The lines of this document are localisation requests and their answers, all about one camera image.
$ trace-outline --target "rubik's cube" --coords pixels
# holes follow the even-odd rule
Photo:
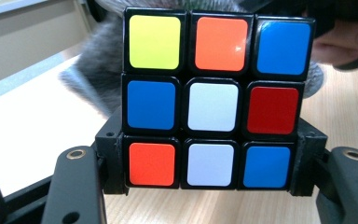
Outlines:
[[[314,20],[124,12],[126,185],[288,189]]]

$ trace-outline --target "wooden table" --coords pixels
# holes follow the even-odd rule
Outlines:
[[[0,187],[9,194],[53,173],[58,155],[87,145],[106,118],[68,91],[70,60],[0,97]],[[323,88],[301,117],[329,136],[327,148],[358,148],[358,70],[323,65]],[[281,191],[131,189],[105,196],[109,223],[319,223],[315,197]]]

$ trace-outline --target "yellow square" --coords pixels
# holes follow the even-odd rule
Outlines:
[[[130,64],[134,68],[176,69],[181,22],[176,17],[130,18]]]

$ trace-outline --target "round hole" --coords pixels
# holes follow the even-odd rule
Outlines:
[[[344,155],[352,160],[358,161],[358,152],[356,151],[347,149],[344,151]]]
[[[66,158],[68,158],[69,160],[76,160],[76,159],[80,159],[80,158],[84,157],[84,155],[86,155],[86,150],[76,149],[76,150],[70,151],[66,155]]]
[[[64,224],[72,224],[79,220],[80,215],[77,212],[72,212],[67,214],[63,219],[62,223]]]

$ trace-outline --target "white square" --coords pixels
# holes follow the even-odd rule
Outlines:
[[[237,118],[239,89],[234,84],[193,83],[187,126],[194,131],[231,132]]]
[[[187,183],[226,187],[231,183],[233,161],[231,145],[193,144],[188,148]]]

